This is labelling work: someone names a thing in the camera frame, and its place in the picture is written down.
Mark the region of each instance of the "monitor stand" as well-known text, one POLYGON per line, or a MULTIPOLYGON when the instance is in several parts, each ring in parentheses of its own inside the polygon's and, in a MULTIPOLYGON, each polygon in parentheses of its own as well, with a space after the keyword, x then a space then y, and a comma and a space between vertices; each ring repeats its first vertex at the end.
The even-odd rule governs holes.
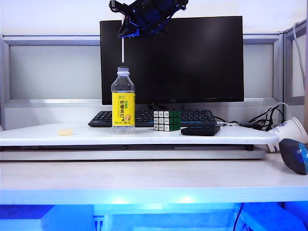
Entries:
POLYGON ((0 160, 207 160, 262 159, 256 145, 278 143, 269 132, 222 127, 211 137, 184 136, 180 131, 136 128, 132 135, 115 135, 111 128, 86 124, 46 124, 0 132, 0 160), (73 134, 59 136, 61 129, 73 134))

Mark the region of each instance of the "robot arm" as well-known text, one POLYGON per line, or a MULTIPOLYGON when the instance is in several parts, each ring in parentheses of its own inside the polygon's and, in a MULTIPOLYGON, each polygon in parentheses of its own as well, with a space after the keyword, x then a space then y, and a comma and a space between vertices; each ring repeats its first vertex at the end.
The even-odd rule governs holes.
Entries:
POLYGON ((130 5, 111 0, 109 7, 115 13, 122 13, 124 22, 119 38, 154 35, 163 31, 174 13, 185 10, 188 0, 136 0, 130 5))

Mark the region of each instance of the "black keyboard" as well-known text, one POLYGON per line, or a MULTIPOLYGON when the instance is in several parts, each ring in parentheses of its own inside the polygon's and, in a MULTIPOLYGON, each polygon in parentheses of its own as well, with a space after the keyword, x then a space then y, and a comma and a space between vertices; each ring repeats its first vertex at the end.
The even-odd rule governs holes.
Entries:
MULTIPOLYGON (((153 127, 153 111, 138 110, 135 115, 136 127, 153 127)), ((210 110, 181 111, 181 127, 215 126, 216 120, 210 110)), ((112 112, 101 111, 89 123, 90 127, 111 127, 112 112)))

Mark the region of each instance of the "plastic bottle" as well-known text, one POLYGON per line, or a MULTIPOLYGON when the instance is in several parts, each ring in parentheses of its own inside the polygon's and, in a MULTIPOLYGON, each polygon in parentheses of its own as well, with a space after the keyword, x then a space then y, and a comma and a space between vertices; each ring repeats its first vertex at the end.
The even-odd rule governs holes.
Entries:
POLYGON ((129 78, 129 68, 117 68, 117 78, 111 85, 112 128, 115 134, 132 134, 135 130, 135 85, 129 78))

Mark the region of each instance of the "white desk surface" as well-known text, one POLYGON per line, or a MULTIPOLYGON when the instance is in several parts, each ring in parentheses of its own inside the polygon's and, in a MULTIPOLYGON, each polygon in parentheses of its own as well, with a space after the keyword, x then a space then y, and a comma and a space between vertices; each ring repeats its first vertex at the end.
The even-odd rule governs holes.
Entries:
POLYGON ((222 127, 211 137, 183 136, 180 131, 153 131, 136 128, 132 135, 114 135, 111 128, 91 128, 86 124, 46 124, 0 132, 0 146, 99 145, 99 144, 271 144, 277 135, 244 127, 222 127), (70 128, 71 136, 58 131, 70 128))
POLYGON ((308 176, 264 160, 0 162, 0 204, 308 201, 308 176))

